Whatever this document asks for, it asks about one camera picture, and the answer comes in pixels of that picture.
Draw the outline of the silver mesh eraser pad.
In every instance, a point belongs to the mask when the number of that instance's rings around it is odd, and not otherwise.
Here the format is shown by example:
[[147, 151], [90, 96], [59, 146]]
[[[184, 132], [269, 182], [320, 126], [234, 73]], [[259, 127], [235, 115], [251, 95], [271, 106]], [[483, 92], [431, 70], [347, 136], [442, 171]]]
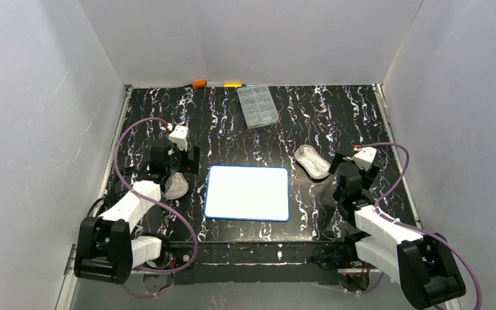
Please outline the silver mesh eraser pad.
[[299, 146], [294, 152], [294, 158], [310, 178], [322, 180], [329, 176], [331, 164], [321, 157], [313, 146]]
[[183, 174], [175, 172], [165, 183], [164, 197], [167, 200], [177, 200], [186, 195], [188, 190], [189, 183]]

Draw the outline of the blue framed whiteboard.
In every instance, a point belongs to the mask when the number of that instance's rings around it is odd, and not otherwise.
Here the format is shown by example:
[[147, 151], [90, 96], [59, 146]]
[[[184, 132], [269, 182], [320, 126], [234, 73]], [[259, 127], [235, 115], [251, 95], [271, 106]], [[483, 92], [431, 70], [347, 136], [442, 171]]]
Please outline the blue framed whiteboard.
[[203, 215], [216, 220], [288, 222], [289, 170], [270, 166], [211, 166]]

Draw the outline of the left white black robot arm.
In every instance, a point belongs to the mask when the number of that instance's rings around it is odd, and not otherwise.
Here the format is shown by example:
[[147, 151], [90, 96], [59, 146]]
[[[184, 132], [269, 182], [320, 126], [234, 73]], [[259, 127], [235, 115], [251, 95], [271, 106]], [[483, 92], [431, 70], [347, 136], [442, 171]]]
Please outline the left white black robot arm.
[[79, 228], [74, 274], [78, 278], [124, 284], [131, 271], [174, 268], [168, 237], [140, 233], [138, 225], [161, 199], [177, 200], [189, 184], [185, 174], [197, 175], [200, 148], [181, 150], [177, 145], [153, 147], [140, 168], [120, 169], [101, 199], [105, 211], [89, 213]]

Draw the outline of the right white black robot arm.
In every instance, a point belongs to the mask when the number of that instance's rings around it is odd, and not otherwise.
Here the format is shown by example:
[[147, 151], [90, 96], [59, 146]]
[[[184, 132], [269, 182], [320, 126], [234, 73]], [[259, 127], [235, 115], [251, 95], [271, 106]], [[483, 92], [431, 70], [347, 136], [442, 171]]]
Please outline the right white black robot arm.
[[366, 147], [351, 157], [337, 153], [329, 168], [338, 177], [333, 197], [339, 211], [357, 229], [345, 237], [352, 259], [369, 263], [398, 282], [415, 309], [464, 296], [466, 285], [453, 253], [430, 235], [377, 212], [374, 201], [365, 195], [380, 170], [376, 152]]

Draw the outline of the clear plastic screw box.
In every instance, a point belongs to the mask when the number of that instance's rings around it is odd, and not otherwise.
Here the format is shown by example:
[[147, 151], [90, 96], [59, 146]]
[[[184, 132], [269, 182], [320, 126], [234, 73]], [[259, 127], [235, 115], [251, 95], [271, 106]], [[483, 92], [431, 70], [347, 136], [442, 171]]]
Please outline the clear plastic screw box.
[[278, 111], [268, 86], [238, 88], [237, 95], [248, 129], [278, 123]]

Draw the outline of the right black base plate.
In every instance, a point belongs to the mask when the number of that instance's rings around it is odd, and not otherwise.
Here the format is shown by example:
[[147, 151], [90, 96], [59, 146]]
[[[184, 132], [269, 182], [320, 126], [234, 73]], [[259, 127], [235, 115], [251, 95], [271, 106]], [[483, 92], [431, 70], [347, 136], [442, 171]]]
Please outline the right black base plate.
[[315, 249], [311, 256], [311, 261], [320, 268], [328, 269], [361, 269], [365, 265], [373, 266], [368, 261], [362, 260], [357, 254], [354, 245], [344, 243], [328, 244], [327, 246]]

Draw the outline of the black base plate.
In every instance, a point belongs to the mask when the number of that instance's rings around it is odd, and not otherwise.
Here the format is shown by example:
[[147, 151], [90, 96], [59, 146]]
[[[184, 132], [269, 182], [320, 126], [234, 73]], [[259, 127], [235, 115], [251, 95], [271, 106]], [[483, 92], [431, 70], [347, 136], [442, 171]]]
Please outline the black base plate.
[[134, 270], [156, 269], [169, 270], [181, 267], [191, 259], [193, 250], [191, 248], [172, 248], [165, 250], [159, 258], [149, 260], [134, 268]]
[[368, 261], [362, 260], [357, 254], [354, 245], [344, 243], [328, 244], [327, 246], [315, 249], [311, 256], [311, 261], [320, 268], [328, 269], [361, 269], [365, 265], [373, 266]]

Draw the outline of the orange handled tool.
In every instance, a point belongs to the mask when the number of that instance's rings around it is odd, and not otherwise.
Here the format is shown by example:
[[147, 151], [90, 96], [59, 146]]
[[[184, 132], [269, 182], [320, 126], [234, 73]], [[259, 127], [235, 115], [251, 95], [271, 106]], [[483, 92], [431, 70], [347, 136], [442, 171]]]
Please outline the orange handled tool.
[[202, 79], [202, 80], [198, 80], [198, 81], [193, 82], [191, 85], [193, 88], [204, 88], [207, 86], [207, 82], [206, 82], [206, 80]]

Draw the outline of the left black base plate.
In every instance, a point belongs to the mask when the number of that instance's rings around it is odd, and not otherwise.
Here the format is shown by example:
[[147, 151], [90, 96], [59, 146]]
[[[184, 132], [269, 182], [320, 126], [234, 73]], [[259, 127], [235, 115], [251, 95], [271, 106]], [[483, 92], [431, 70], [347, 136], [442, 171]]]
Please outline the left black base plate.
[[181, 267], [191, 259], [193, 250], [191, 248], [172, 248], [165, 250], [159, 258], [149, 260], [134, 268], [134, 270], [156, 269], [169, 270]]

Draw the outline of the aluminium rail frame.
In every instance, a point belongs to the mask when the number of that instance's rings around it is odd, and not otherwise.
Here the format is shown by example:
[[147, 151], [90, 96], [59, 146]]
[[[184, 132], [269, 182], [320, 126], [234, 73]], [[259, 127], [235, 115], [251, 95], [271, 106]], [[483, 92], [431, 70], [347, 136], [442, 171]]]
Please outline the aluminium rail frame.
[[219, 285], [231, 285], [242, 306], [264, 306], [263, 294], [293, 293], [294, 307], [312, 287], [367, 293], [387, 276], [377, 267], [322, 269], [311, 261], [315, 249], [342, 242], [170, 240], [191, 248], [191, 259], [175, 275], [133, 271], [124, 285], [78, 279], [68, 272], [58, 309], [202, 309], [224, 307]]

